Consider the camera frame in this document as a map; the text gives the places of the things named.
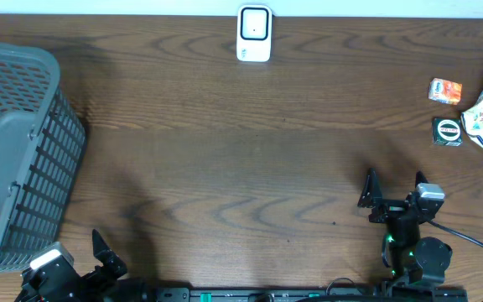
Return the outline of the orange small box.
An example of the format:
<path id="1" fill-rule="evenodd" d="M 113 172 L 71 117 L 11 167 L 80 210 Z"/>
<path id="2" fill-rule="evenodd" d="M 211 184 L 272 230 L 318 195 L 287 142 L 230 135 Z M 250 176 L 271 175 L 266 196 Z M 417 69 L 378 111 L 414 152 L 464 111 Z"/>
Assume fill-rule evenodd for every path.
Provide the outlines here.
<path id="1" fill-rule="evenodd" d="M 444 104 L 457 105 L 461 100 L 461 92 L 460 83 L 433 78 L 428 89 L 428 98 Z"/>

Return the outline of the green small box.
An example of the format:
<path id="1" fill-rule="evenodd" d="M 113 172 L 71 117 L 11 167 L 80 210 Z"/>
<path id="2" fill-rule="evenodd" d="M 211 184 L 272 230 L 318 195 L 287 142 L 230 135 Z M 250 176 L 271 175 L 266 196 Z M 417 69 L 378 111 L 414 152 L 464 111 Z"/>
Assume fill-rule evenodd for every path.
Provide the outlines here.
<path id="1" fill-rule="evenodd" d="M 432 121 L 432 138 L 434 145 L 460 146 L 463 143 L 460 120 L 436 117 Z"/>

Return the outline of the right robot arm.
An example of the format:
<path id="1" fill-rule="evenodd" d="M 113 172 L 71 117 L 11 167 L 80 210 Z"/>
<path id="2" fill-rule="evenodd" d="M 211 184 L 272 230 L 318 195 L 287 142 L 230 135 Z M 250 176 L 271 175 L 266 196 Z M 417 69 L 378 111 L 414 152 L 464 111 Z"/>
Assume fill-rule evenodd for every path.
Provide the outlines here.
<path id="1" fill-rule="evenodd" d="M 398 284 L 433 288 L 444 282 L 451 247 L 435 237 L 420 235 L 420 226 L 435 218 L 444 198 L 442 188 L 428 182 L 418 171 L 413 191 L 402 200 L 387 199 L 376 171 L 367 170 L 357 206 L 371 209 L 369 222 L 386 226 L 382 255 L 390 257 L 384 264 L 393 270 Z"/>

